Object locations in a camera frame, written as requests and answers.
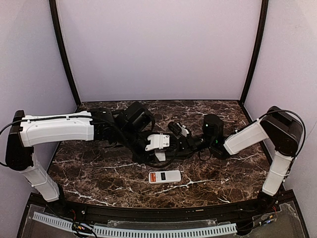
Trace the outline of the white battery cover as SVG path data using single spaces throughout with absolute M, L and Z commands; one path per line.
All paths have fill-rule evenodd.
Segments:
M 166 155 L 164 150 L 156 149 L 155 150 L 155 156 L 159 162 L 166 161 Z

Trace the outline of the white red remote control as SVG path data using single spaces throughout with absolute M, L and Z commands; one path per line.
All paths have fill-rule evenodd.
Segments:
M 156 181 L 152 182 L 151 173 L 156 174 Z M 160 171 L 160 172 L 150 172 L 149 173 L 149 183 L 150 184 L 162 184 L 162 183 L 174 183 L 174 182 L 180 182 L 182 180 L 181 172 L 179 170 L 173 170 L 173 171 Z

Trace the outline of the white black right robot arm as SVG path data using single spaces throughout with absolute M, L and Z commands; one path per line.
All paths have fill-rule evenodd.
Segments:
M 203 133 L 199 136 L 192 136 L 190 130 L 177 123 L 175 134 L 180 137 L 180 156 L 187 158 L 207 149 L 212 157 L 228 159 L 257 143 L 270 140 L 274 145 L 274 157 L 261 192 L 275 196 L 304 146 L 306 126 L 302 118 L 290 110 L 272 106 L 228 137 L 224 136 L 223 130 L 224 122 L 215 114 L 204 116 Z

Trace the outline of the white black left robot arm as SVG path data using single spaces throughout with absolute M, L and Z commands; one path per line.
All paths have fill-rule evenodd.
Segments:
M 154 115 L 141 103 L 134 102 L 125 110 L 96 108 L 72 114 L 27 116 L 15 112 L 9 129 L 5 159 L 1 166 L 22 174 L 47 202 L 63 199 L 63 189 L 42 167 L 35 146 L 46 143 L 60 145 L 63 141 L 108 141 L 120 143 L 135 157 L 143 156 L 147 137 L 155 126 Z

